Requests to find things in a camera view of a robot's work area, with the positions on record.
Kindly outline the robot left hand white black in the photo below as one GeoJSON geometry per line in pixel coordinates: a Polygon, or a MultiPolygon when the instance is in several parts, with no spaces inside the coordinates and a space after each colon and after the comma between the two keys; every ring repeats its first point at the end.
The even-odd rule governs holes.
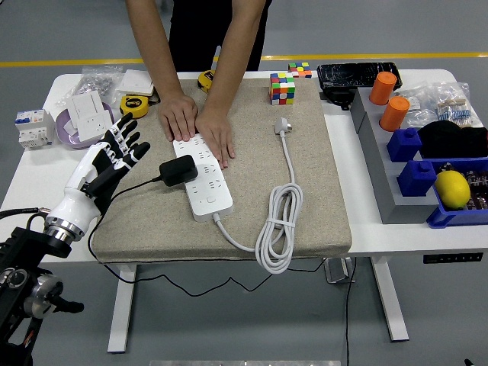
{"type": "Polygon", "coordinates": [[[148,142],[137,142],[136,127],[129,112],[88,148],[66,183],[64,198],[47,215],[47,228],[67,227],[80,236],[106,212],[120,180],[149,151],[148,142]]]}

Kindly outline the person's left hand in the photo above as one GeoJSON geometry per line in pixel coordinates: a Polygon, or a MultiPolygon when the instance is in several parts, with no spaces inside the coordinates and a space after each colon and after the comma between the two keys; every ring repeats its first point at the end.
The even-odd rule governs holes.
{"type": "Polygon", "coordinates": [[[228,112],[219,108],[205,108],[197,116],[195,126],[222,169],[235,157],[232,127],[228,112]]]}

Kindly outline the person's right hand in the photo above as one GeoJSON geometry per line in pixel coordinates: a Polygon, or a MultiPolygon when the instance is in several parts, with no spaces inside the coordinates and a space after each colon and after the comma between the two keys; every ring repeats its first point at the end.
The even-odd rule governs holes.
{"type": "Polygon", "coordinates": [[[158,109],[159,121],[168,141],[189,141],[195,135],[198,108],[182,92],[163,95],[158,109]]]}

